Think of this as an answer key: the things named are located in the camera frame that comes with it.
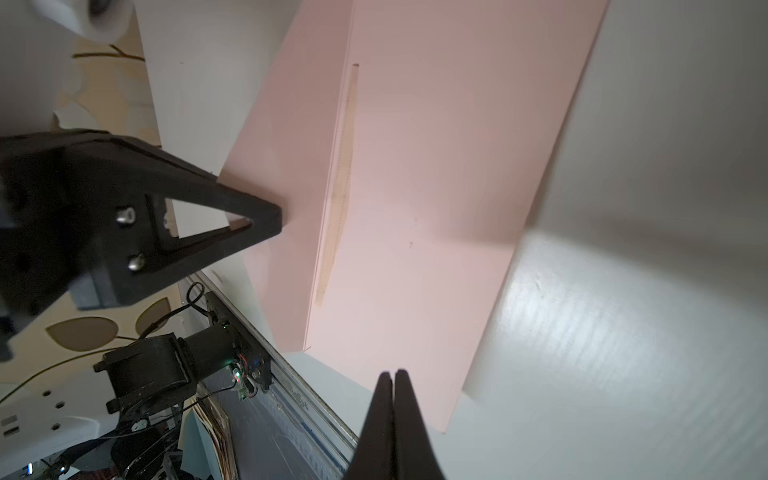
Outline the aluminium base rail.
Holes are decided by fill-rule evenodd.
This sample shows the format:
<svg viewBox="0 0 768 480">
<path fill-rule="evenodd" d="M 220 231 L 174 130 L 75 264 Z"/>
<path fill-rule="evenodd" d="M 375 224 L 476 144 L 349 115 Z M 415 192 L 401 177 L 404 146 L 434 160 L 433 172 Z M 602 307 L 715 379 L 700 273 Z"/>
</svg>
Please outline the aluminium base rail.
<svg viewBox="0 0 768 480">
<path fill-rule="evenodd" d="M 184 293 L 204 286 L 199 305 L 229 320 L 264 351 L 261 370 L 271 385 L 252 398 L 213 397 L 228 416 L 241 479 L 341 479 L 349 466 L 357 435 L 203 273 L 179 283 Z"/>
</svg>

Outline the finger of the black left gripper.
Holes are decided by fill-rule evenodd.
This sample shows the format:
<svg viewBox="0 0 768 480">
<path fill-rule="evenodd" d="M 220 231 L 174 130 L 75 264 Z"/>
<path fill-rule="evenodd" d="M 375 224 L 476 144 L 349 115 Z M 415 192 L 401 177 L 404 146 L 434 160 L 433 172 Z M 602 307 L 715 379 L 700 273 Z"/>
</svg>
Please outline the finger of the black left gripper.
<svg viewBox="0 0 768 480">
<path fill-rule="evenodd" d="M 242 226 L 187 238 L 168 200 Z M 82 310 L 129 306 L 281 232 L 282 211 L 143 141 L 96 130 L 1 141 L 1 314 L 34 318 L 62 295 Z"/>
</svg>

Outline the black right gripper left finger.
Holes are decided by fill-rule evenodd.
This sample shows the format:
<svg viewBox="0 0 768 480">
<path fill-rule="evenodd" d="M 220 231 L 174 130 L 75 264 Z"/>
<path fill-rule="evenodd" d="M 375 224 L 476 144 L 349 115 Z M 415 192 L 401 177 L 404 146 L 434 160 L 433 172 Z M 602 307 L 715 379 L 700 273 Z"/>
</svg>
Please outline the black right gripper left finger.
<svg viewBox="0 0 768 480">
<path fill-rule="evenodd" d="M 369 410 L 344 480 L 394 478 L 393 382 L 383 372 L 376 383 Z"/>
</svg>

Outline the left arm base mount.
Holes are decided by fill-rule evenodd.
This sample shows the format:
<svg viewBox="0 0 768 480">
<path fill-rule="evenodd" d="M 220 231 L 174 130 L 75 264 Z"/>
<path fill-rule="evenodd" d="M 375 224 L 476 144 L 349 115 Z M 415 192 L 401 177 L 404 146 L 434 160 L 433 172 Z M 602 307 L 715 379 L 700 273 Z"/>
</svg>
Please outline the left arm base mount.
<svg viewBox="0 0 768 480">
<path fill-rule="evenodd" d="M 185 338 L 172 333 L 147 336 L 106 353 L 94 366 L 95 372 L 108 375 L 114 391 L 106 403 L 110 414 L 133 421 L 179 404 L 192 397 L 204 379 L 229 369 L 238 354 L 259 372 L 259 393 L 270 389 L 272 355 L 216 294 L 208 292 L 204 299 L 209 327 Z"/>
</svg>

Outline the small circuit board left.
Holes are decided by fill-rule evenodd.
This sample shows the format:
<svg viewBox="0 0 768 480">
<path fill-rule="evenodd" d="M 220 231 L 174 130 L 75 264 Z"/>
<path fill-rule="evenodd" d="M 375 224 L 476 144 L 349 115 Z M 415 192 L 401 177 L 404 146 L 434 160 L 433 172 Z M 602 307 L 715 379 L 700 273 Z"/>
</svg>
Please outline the small circuit board left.
<svg viewBox="0 0 768 480">
<path fill-rule="evenodd" d="M 251 370 L 244 355 L 238 354 L 236 359 L 229 365 L 229 370 L 235 383 L 233 389 L 238 392 L 241 400 L 251 399 L 259 394 L 261 391 L 261 386 L 258 382 L 259 372 Z"/>
</svg>

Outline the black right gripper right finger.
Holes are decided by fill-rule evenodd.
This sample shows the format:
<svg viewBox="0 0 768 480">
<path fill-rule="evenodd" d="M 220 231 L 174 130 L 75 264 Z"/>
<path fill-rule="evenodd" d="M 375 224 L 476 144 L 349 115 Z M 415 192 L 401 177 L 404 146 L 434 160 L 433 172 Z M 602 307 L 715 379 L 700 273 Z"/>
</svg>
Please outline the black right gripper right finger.
<svg viewBox="0 0 768 480">
<path fill-rule="evenodd" d="M 406 370 L 400 369 L 394 381 L 395 479 L 444 480 L 415 390 Z"/>
</svg>

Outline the pink envelope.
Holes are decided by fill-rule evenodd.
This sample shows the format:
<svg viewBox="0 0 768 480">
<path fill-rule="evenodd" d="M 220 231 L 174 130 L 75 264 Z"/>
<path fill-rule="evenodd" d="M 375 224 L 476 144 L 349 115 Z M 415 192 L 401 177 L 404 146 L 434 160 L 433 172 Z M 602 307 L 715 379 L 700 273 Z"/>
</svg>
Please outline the pink envelope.
<svg viewBox="0 0 768 480">
<path fill-rule="evenodd" d="M 405 369 L 446 431 L 606 10 L 305 1 L 221 171 L 281 206 L 245 265 L 276 347 L 372 388 Z M 315 305 L 359 64 L 349 207 Z"/>
</svg>

